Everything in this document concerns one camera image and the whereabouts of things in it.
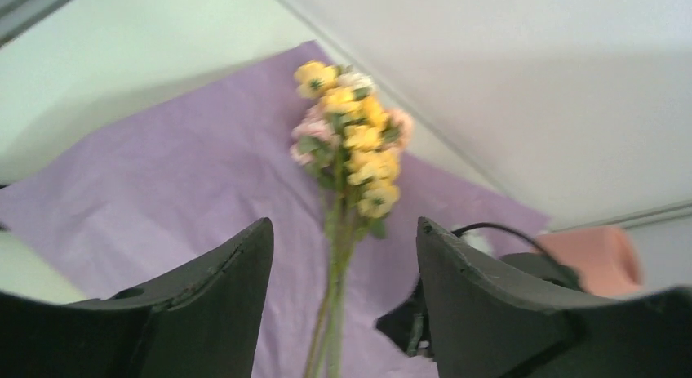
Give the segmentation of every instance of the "white table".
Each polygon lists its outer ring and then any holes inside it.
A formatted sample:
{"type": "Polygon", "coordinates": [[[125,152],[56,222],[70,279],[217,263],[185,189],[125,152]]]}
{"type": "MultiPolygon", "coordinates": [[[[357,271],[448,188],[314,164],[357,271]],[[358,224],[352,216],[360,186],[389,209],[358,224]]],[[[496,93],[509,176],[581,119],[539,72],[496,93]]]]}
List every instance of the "white table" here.
{"type": "MultiPolygon", "coordinates": [[[[275,0],[71,2],[0,50],[0,181],[30,175],[109,122],[315,38],[275,0]]],[[[490,186],[422,127],[410,148],[490,186]]],[[[55,303],[84,298],[8,233],[0,289],[55,303]]]]}

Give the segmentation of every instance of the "flower bouquet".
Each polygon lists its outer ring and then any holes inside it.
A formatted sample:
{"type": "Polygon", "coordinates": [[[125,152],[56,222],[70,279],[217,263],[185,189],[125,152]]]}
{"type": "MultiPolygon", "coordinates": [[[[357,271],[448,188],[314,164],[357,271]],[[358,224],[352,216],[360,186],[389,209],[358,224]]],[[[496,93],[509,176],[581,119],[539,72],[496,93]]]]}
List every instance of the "flower bouquet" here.
{"type": "Polygon", "coordinates": [[[330,244],[328,282],[317,313],[304,378],[339,378],[348,264],[367,235],[386,238],[384,220],[399,199],[399,155],[413,122],[385,109],[371,77],[310,61],[295,72],[298,93],[318,99],[293,130],[293,159],[319,186],[330,244]]]}

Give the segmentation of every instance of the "white wall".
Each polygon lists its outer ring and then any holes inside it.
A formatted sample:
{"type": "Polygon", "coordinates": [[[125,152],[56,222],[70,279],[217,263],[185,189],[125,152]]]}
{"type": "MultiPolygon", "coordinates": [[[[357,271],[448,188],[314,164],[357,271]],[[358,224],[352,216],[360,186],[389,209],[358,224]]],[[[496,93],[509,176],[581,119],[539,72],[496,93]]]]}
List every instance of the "white wall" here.
{"type": "Polygon", "coordinates": [[[692,0],[287,1],[557,228],[692,200],[692,0]]]}
{"type": "Polygon", "coordinates": [[[692,285],[692,217],[628,229],[646,289],[692,285]]]}

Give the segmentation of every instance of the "terracotta pot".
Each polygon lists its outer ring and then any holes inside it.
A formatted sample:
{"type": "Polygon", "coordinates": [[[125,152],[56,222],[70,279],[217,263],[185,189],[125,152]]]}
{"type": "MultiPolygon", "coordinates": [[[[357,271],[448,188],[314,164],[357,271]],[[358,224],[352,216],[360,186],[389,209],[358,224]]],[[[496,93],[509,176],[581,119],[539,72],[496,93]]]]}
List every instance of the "terracotta pot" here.
{"type": "Polygon", "coordinates": [[[618,227],[575,229],[536,239],[562,264],[576,269],[582,287],[593,295],[620,296],[641,289],[637,253],[618,227]]]}

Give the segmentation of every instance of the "purple cloth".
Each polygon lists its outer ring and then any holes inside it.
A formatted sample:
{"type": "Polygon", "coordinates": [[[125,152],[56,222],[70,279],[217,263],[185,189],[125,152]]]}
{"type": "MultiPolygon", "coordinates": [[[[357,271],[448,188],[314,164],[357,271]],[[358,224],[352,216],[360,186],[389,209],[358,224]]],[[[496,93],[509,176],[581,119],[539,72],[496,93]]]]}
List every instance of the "purple cloth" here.
{"type": "MultiPolygon", "coordinates": [[[[329,58],[314,42],[105,127],[0,190],[0,221],[90,297],[110,297],[219,246],[254,220],[275,254],[254,378],[301,376],[326,279],[317,186],[289,156],[310,100],[293,73],[329,58]]],[[[416,221],[496,221],[536,234],[547,218],[405,155],[389,238],[368,238],[349,274],[345,378],[436,377],[373,329],[417,279],[416,221]]],[[[525,251],[493,235],[496,248],[525,251]]]]}

